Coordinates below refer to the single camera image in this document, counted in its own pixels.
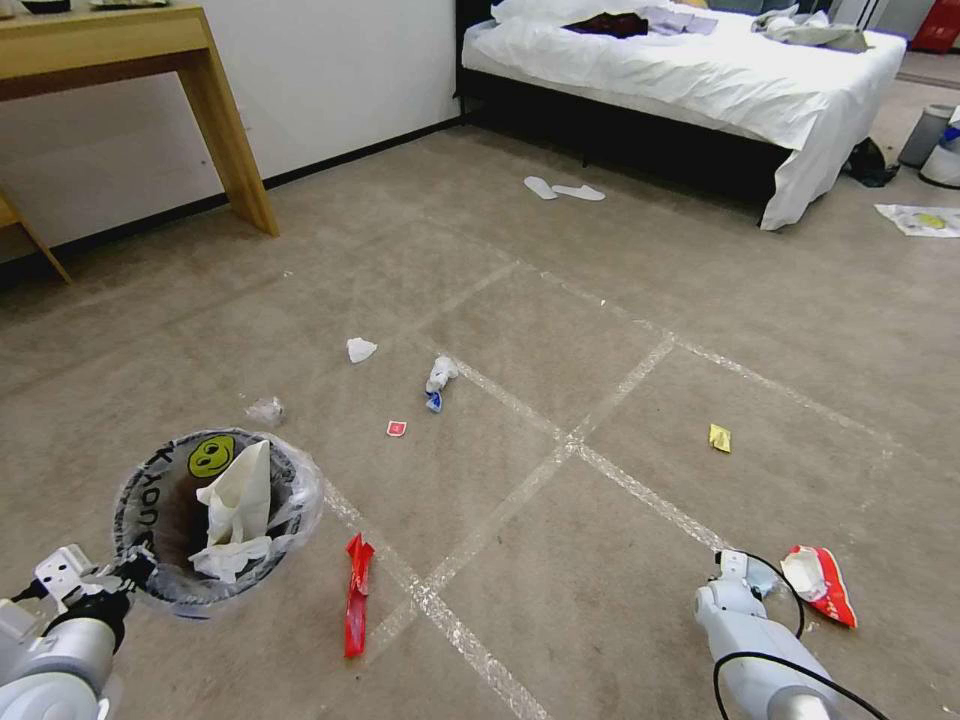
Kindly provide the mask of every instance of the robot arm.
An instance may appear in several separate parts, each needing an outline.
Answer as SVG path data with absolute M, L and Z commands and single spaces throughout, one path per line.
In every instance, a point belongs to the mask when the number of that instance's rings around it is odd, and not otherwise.
M 97 572 L 70 545 L 37 566 L 26 590 L 0 600 L 0 720 L 104 720 L 129 595 L 155 569 L 138 549 Z M 17 604 L 27 598 L 55 605 L 55 617 Z
M 707 633 L 715 661 L 732 653 L 786 660 L 828 680 L 830 675 L 780 623 L 767 618 L 759 593 L 746 581 L 749 558 L 719 553 L 720 576 L 697 590 L 694 616 Z M 758 657 L 724 662 L 722 677 L 751 720 L 841 720 L 829 688 L 786 665 Z

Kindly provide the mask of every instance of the red snack wrapper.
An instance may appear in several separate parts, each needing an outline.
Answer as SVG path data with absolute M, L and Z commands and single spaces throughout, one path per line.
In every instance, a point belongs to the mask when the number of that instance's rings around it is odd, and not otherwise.
M 827 617 L 847 627 L 857 626 L 840 566 L 827 548 L 794 545 L 780 566 L 800 597 Z
M 346 549 L 353 561 L 353 567 L 350 570 L 350 585 L 347 587 L 343 654 L 346 657 L 357 657 L 363 654 L 363 647 L 367 640 L 367 575 L 374 549 L 373 545 L 363 541 L 362 533 L 357 533 L 347 543 Z

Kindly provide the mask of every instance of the white bedsheet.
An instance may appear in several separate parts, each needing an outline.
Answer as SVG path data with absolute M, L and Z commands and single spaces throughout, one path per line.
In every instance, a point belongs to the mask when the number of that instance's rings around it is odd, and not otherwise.
M 617 40 L 530 18 L 476 26 L 465 38 L 463 64 L 506 74 L 486 59 L 510 69 L 514 79 L 526 76 L 580 95 L 605 93 L 595 99 L 788 148 L 793 152 L 776 172 L 760 227 L 795 223 L 833 187 L 850 150 L 867 136 L 906 44 L 868 32 L 871 48 L 859 55 L 788 46 L 752 33 L 749 16 L 695 12 L 717 18 L 713 34 Z M 638 107 L 616 96 L 653 104 Z M 667 106 L 680 112 L 666 112 Z

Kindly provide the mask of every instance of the bed frame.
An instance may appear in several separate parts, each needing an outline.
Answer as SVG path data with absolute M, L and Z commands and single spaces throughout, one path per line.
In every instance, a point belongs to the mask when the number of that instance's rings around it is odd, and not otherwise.
M 492 19 L 490 6 L 491 0 L 456 0 L 455 97 L 462 122 L 475 117 L 467 112 L 467 100 L 480 100 L 510 125 L 526 121 L 529 126 L 536 116 L 549 117 L 549 139 L 580 153 L 584 167 L 588 159 L 603 158 L 723 197 L 766 205 L 773 196 L 774 173 L 790 154 L 784 148 L 463 67 L 464 33 Z M 542 135 L 536 127 L 524 129 Z M 651 141 L 638 143 L 638 137 Z M 690 157 L 700 159 L 696 167 L 678 163 Z

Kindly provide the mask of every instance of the disposable slipper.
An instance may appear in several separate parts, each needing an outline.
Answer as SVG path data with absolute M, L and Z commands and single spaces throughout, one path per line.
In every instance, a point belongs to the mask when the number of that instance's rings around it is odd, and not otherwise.
M 551 189 L 561 195 L 569 195 L 570 197 L 580 198 L 581 200 L 593 200 L 594 202 L 603 200 L 606 197 L 602 192 L 594 190 L 589 185 L 581 185 L 578 188 L 567 187 L 566 185 L 554 185 Z
M 533 190 L 541 200 L 556 200 L 557 194 L 550 189 L 550 185 L 543 178 L 530 175 L 523 179 L 523 184 Z

